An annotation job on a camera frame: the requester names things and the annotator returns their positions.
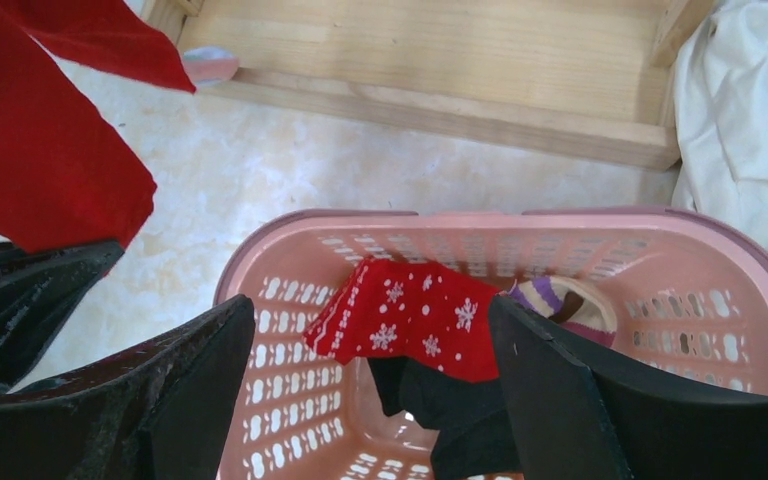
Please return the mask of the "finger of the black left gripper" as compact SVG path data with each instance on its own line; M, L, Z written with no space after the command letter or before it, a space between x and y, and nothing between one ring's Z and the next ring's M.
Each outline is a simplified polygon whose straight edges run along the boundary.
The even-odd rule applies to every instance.
M116 241L37 253L0 242L0 394L35 368L87 292L123 253Z

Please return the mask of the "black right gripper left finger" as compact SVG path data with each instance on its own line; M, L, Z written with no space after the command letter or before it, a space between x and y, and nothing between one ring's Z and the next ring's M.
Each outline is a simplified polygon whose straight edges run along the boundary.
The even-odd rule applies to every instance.
M256 330L235 296L154 338L0 394L0 479L213 479Z

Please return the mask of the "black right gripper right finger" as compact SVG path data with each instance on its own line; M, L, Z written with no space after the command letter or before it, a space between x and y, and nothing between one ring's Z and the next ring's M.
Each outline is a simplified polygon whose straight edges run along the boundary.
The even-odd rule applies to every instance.
M506 296L489 326L528 479L768 479L768 396L651 367Z

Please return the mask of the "striped maroon purple sock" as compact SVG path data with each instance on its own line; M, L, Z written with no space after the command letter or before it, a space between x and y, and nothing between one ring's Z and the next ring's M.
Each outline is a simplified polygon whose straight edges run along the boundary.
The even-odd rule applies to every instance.
M526 309L604 347L612 347L618 318L594 285L563 276L539 276L513 285L507 295Z

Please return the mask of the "red plain sock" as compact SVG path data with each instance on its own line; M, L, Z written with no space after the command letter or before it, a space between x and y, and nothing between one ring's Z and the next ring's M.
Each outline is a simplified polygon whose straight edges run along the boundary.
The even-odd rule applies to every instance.
M0 235L28 252L127 246L155 181L58 67L193 92L178 51L122 1L0 1Z

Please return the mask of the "red patterned sock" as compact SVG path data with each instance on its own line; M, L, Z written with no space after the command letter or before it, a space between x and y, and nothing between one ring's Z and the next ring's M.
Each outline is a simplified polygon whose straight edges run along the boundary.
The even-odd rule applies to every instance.
M470 383L499 372L488 323L498 288L437 262L362 260L303 333L316 354L406 357Z

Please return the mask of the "pink plastic laundry basket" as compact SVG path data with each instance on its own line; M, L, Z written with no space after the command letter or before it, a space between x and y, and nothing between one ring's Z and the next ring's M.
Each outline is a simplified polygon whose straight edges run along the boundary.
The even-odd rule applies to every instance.
M366 258L437 262L513 301L507 291L534 277L581 280L613 304L618 329L609 349L768 396L768 253L721 222L667 207L301 211L246 239L217 287L217 303L249 297L256 322L219 478L437 479L430 454L438 433L409 413L383 414L369 358L341 364L304 341ZM523 468L468 478L528 479Z

